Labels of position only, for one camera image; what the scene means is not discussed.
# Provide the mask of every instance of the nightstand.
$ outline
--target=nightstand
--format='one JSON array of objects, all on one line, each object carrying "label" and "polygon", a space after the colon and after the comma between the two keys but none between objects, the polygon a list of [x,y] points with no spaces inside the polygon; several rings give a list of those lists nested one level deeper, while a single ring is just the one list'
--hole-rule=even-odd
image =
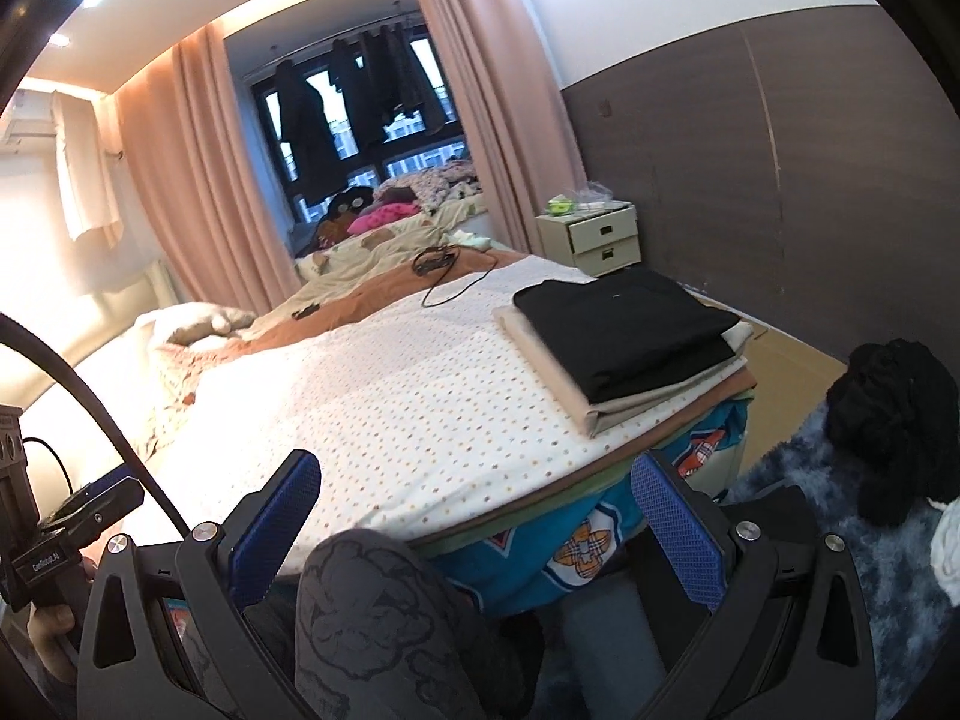
[{"label": "nightstand", "polygon": [[536,217],[544,256],[561,265],[602,276],[640,261],[637,209],[624,203],[614,210],[588,211],[562,217]]}]

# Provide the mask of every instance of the drawer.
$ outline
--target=drawer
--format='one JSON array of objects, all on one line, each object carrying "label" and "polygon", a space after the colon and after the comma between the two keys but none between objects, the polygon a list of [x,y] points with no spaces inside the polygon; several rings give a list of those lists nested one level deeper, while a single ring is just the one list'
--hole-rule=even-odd
[{"label": "drawer", "polygon": [[637,209],[631,206],[570,225],[570,248],[574,254],[582,254],[636,234]]},{"label": "drawer", "polygon": [[602,276],[640,261],[640,239],[635,235],[606,247],[574,256],[577,267],[588,276]]}]

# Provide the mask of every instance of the black folded shirt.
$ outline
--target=black folded shirt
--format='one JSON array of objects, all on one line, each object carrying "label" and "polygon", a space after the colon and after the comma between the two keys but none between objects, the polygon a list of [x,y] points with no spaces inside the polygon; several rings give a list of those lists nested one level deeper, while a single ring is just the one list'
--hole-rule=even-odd
[{"label": "black folded shirt", "polygon": [[739,322],[646,268],[589,284],[544,281],[514,305],[590,403],[678,384],[731,359],[721,334]]}]

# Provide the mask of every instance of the pink curtain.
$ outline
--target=pink curtain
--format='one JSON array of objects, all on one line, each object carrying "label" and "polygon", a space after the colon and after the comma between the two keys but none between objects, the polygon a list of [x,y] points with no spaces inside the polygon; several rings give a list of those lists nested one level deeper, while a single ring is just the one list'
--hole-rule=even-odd
[{"label": "pink curtain", "polygon": [[494,225],[542,253],[535,216],[586,183],[544,45],[522,0],[419,0]]},{"label": "pink curtain", "polygon": [[152,61],[116,101],[144,210],[192,298],[265,314],[296,292],[253,174],[218,26]]}]

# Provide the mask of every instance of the patterned pants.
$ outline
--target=patterned pants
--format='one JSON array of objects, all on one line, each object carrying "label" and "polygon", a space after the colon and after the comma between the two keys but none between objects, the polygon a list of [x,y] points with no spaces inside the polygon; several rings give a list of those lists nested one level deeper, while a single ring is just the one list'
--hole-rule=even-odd
[{"label": "patterned pants", "polygon": [[[488,720],[522,701],[510,645],[433,567],[380,533],[347,531],[318,546],[291,617],[294,685],[322,720]],[[239,717],[195,632],[184,647],[208,699]]]}]

